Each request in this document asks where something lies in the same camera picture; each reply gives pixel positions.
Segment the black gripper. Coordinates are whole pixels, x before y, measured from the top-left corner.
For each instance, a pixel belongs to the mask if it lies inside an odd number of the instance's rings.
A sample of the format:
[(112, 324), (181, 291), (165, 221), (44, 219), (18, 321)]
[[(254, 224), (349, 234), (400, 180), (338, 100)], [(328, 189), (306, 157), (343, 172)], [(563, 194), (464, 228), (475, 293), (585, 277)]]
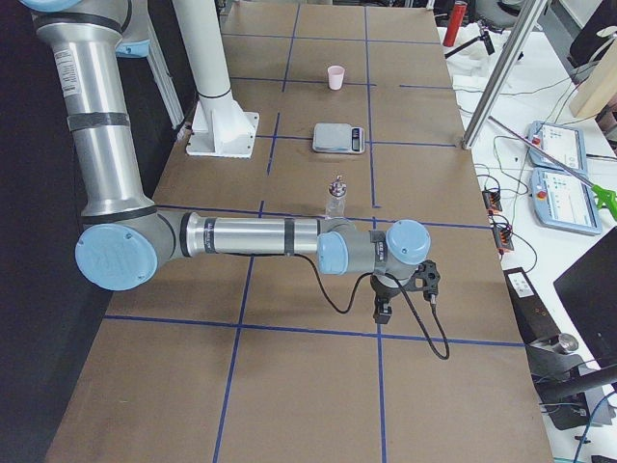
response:
[(376, 324), (388, 324), (392, 316), (390, 301), (399, 294), (404, 294), (405, 286), (392, 275), (375, 275), (370, 277), (374, 291), (373, 319)]

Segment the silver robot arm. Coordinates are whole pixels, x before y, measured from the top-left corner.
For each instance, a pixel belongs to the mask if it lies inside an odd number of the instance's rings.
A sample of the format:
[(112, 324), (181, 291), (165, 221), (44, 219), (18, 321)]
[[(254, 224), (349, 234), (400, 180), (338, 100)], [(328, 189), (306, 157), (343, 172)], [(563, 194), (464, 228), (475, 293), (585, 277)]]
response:
[(143, 190), (117, 50), (148, 27), (144, 1), (31, 1), (38, 37), (53, 51), (67, 126), (88, 195), (75, 246), (81, 273), (114, 291), (150, 280), (167, 262), (199, 254), (294, 256), (316, 275), (356, 274), (375, 293), (374, 319), (413, 291), (434, 303), (440, 279), (418, 222), (359, 231), (347, 219), (248, 219), (161, 211)]

